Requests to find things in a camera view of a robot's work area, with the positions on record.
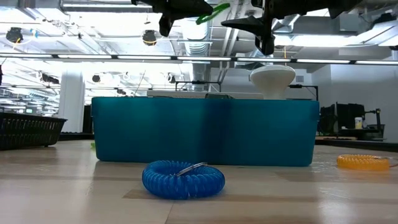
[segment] orange coiled keychain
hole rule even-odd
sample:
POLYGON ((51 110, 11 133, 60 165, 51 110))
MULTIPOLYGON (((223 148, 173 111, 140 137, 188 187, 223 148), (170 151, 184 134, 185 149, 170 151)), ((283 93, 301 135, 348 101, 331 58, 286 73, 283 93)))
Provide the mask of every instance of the orange coiled keychain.
POLYGON ((383 171, 397 165, 390 165, 394 158, 370 155, 341 155, 337 158, 337 166, 345 169, 383 171))

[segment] wooden table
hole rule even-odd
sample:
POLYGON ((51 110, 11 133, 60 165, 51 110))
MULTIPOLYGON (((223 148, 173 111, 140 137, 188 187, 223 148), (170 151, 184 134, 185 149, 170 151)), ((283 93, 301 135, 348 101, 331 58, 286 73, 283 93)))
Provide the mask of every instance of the wooden table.
POLYGON ((310 167, 218 166, 221 195, 169 201, 143 188, 145 164, 100 162, 91 142, 0 152, 1 223, 398 223, 398 169, 335 164, 339 154, 393 152, 316 146, 310 167))

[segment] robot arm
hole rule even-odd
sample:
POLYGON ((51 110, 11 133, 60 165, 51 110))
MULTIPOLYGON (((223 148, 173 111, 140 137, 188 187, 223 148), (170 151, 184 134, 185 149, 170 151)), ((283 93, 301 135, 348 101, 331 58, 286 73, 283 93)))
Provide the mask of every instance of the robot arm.
POLYGON ((165 37, 169 36, 174 21, 213 13, 213 8, 204 0, 131 0, 134 5, 138 2, 152 6, 153 12, 162 13, 159 31, 165 37))
POLYGON ((292 14, 306 15, 307 12, 328 8, 330 17, 336 18, 342 12, 354 8, 362 0, 252 0, 254 7, 263 9, 262 17, 249 16, 244 19, 224 21, 221 25, 248 31, 256 36, 256 47, 264 54, 274 53, 272 21, 292 14))

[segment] coiled wrist keychain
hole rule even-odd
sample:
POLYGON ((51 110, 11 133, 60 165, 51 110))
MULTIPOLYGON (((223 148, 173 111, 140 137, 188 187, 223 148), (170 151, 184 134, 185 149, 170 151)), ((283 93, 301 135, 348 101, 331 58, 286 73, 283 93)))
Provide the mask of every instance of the coiled wrist keychain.
POLYGON ((142 172, 142 183, 158 197, 186 200, 218 194, 225 185, 225 177, 204 162, 156 161, 142 172))
POLYGON ((354 170, 384 171, 393 167, 398 167, 398 160, 392 157, 370 155, 340 155, 337 158, 337 166, 339 168, 354 170), (391 160, 397 163, 390 165, 391 160))

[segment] ceiling fixture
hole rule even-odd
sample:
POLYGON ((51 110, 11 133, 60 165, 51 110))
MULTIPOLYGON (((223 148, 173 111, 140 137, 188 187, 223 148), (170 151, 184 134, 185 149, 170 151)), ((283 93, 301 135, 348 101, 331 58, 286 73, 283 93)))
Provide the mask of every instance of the ceiling fixture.
POLYGON ((0 57, 14 57, 14 58, 52 58, 49 54, 0 54, 0 57))
POLYGON ((167 74, 167 81, 169 83, 171 83, 171 84, 174 84, 175 83, 175 76, 173 74, 171 74, 171 73, 168 73, 167 74))
POLYGON ((151 8, 152 6, 147 6, 147 5, 130 5, 130 4, 64 4, 62 5, 63 7, 98 7, 98 8, 104 8, 104 7, 111 7, 111 8, 151 8))
POLYGON ((110 55, 58 55, 59 58, 112 59, 110 55))
POLYGON ((124 96, 126 95, 126 92, 124 90, 121 90, 121 89, 116 90, 116 92, 118 94, 120 94, 120 95, 124 95, 124 96))
POLYGON ((154 30, 145 30, 142 35, 142 41, 146 46, 154 46, 156 45, 156 36, 154 30))
POLYGON ((99 83, 101 81, 101 77, 99 75, 93 75, 92 80, 95 83, 99 83))
POLYGON ((238 58, 239 62, 290 62, 290 59, 284 58, 238 58))
POLYGON ((11 27, 6 34, 6 39, 12 43, 19 43, 24 40, 24 36, 21 34, 21 28, 11 27))
POLYGON ((177 60, 194 60, 194 61, 230 61, 230 57, 177 57, 177 60))
POLYGON ((131 60, 171 60, 170 56, 138 56, 138 55, 119 55, 118 59, 131 60))
POLYGON ((50 75, 46 75, 46 74, 42 74, 42 78, 40 79, 41 81, 45 82, 45 83, 53 83, 53 84, 60 84, 60 80, 51 77, 50 75))
POLYGON ((397 61, 368 60, 357 61, 357 65, 398 65, 397 61))
POLYGON ((298 63, 349 63, 349 60, 297 59, 298 63))

